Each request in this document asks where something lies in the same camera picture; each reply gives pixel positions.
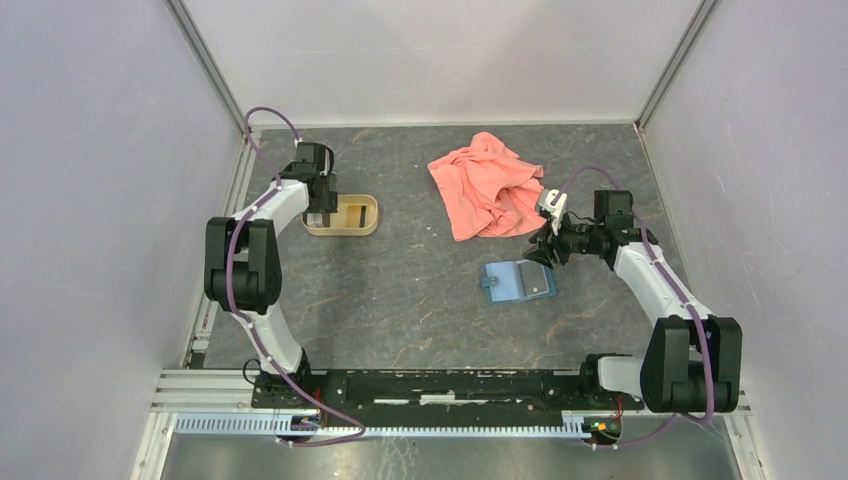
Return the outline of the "blue card holder wallet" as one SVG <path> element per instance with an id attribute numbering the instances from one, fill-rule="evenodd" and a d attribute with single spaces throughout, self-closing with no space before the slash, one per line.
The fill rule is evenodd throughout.
<path id="1" fill-rule="evenodd" d="M 517 271 L 517 264 L 521 261 L 524 260 L 493 262 L 482 267 L 480 286 L 490 304 L 520 303 L 555 297 L 558 294 L 552 271 L 546 267 L 550 291 L 544 295 L 526 298 Z"/>

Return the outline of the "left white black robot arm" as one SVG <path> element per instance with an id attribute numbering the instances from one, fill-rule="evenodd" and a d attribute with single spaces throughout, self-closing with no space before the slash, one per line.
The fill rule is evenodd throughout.
<path id="1" fill-rule="evenodd" d="M 213 217 L 205 230 L 204 292 L 242 327 L 275 392 L 290 407 L 306 405 L 314 381 L 304 350 L 280 305 L 282 266 L 278 237 L 304 215 L 337 211 L 335 158 L 326 145 L 300 142 L 295 159 L 254 202 L 231 216 Z"/>

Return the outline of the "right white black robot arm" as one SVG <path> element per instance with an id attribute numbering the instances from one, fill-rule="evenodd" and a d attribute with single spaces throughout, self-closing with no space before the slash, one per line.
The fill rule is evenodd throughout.
<path id="1" fill-rule="evenodd" d="M 652 325 L 640 357 L 590 354 L 577 382 L 580 400 L 602 408 L 617 393 L 656 413 L 705 421 L 739 402 L 743 332 L 736 319 L 712 312 L 683 285 L 653 233 L 633 210 L 627 190 L 597 190 L 594 214 L 570 220 L 565 193 L 545 189 L 538 200 L 543 226 L 524 258 L 548 268 L 574 255 L 595 256 L 622 280 Z"/>

